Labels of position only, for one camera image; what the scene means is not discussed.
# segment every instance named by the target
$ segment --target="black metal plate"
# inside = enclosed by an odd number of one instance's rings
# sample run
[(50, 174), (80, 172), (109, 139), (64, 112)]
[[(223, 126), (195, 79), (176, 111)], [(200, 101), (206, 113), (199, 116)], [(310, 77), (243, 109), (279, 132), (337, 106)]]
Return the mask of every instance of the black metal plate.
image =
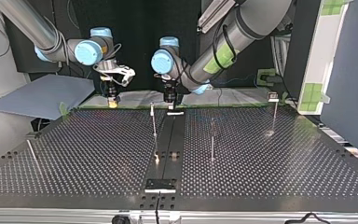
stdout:
[(33, 141), (37, 162), (26, 145), (0, 160), (0, 207), (155, 209), (144, 187), (163, 178), (169, 210), (358, 213), (358, 160), (290, 108), (156, 115), (157, 160), (149, 111), (75, 112)]
[(292, 109), (189, 109), (175, 137), (178, 210), (358, 212), (358, 160)]
[[(158, 130), (165, 112), (156, 111)], [(125, 208), (142, 203), (155, 141), (148, 110), (81, 110), (0, 164), (0, 207)]]

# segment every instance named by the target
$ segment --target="black cable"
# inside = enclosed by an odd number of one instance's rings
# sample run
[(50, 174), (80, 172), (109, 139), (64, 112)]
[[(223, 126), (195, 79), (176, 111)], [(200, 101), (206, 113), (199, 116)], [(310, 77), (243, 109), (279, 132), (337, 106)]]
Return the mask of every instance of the black cable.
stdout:
[(296, 101), (294, 100), (292, 94), (290, 93), (289, 89), (287, 88), (286, 83), (284, 82), (283, 76), (281, 76), (279, 74), (276, 74), (276, 75), (282, 79), (282, 84), (283, 84), (284, 88), (286, 89), (287, 94), (289, 95), (289, 97), (292, 100), (293, 104), (295, 104), (296, 108), (298, 108), (298, 105), (297, 105)]
[(222, 97), (223, 95), (223, 90), (222, 88), (219, 88), (220, 89), (220, 94), (219, 94), (219, 98), (217, 98), (217, 107), (220, 107), (220, 98)]
[(51, 0), (51, 8), (52, 8), (52, 16), (53, 16), (53, 24), (55, 27), (57, 27), (57, 18), (55, 16), (55, 4), (54, 4), (55, 0)]
[(159, 216), (158, 216), (159, 195), (160, 195), (160, 193), (158, 194), (157, 203), (156, 203), (156, 210), (155, 210), (155, 213), (156, 213), (156, 223), (157, 223), (157, 224), (159, 224)]
[[(235, 5), (235, 6), (233, 6), (229, 11), (228, 11), (228, 13), (222, 18), (222, 20), (219, 22), (219, 24), (217, 25), (217, 28), (216, 28), (216, 30), (214, 31), (214, 35), (213, 35), (213, 42), (212, 42), (212, 49), (213, 49), (213, 57), (214, 57), (214, 60), (216, 61), (216, 63), (217, 63), (217, 65), (222, 69), (222, 70), (227, 70), (230, 66), (228, 66), (228, 67), (224, 67), (220, 62), (219, 62), (219, 60), (218, 60), (218, 58), (217, 58), (217, 44), (218, 43), (216, 43), (217, 41), (217, 35), (219, 34), (219, 31), (220, 31), (220, 29), (222, 28), (222, 25), (223, 25), (223, 23), (225, 22), (225, 20), (226, 20), (226, 18), (227, 18), (227, 16), (228, 16), (228, 14), (231, 12), (231, 10), (233, 9), (233, 8), (235, 8), (237, 5)], [(228, 44), (228, 47), (230, 48), (230, 50), (231, 50), (231, 52), (232, 52), (232, 54), (233, 54), (233, 59), (232, 59), (232, 62), (236, 62), (237, 61), (237, 52), (235, 51), (235, 49), (234, 49), (234, 46), (232, 45), (232, 43), (231, 43), (231, 40), (229, 39), (229, 37), (228, 37), (228, 33), (227, 33), (227, 26), (225, 25), (225, 26), (223, 26), (224, 28), (223, 28), (223, 36), (224, 36), (224, 38), (225, 38), (225, 40), (226, 40), (226, 42), (227, 42), (227, 44)]]
[(305, 216), (303, 216), (300, 220), (298, 219), (291, 219), (291, 220), (286, 220), (284, 222), (284, 224), (291, 224), (291, 223), (304, 223), (310, 216), (315, 217), (318, 221), (322, 222), (322, 223), (326, 223), (326, 224), (331, 224), (329, 221), (326, 221), (324, 219), (319, 218), (316, 214), (314, 213), (307, 213)]
[[(184, 63), (186, 62), (186, 60), (184, 60), (183, 58), (181, 58), (181, 63), (182, 66), (184, 65)], [(214, 81), (215, 79), (217, 79), (221, 74), (222, 74), (223, 70), (220, 70), (218, 73), (216, 73), (215, 75), (213, 75), (213, 77), (210, 78), (209, 82), (198, 82), (195, 78), (193, 78), (193, 76), (191, 75), (191, 69), (188, 70), (188, 73), (185, 73), (185, 75), (194, 83), (198, 84), (198, 85), (208, 85), (208, 84), (212, 84), (212, 81)]]

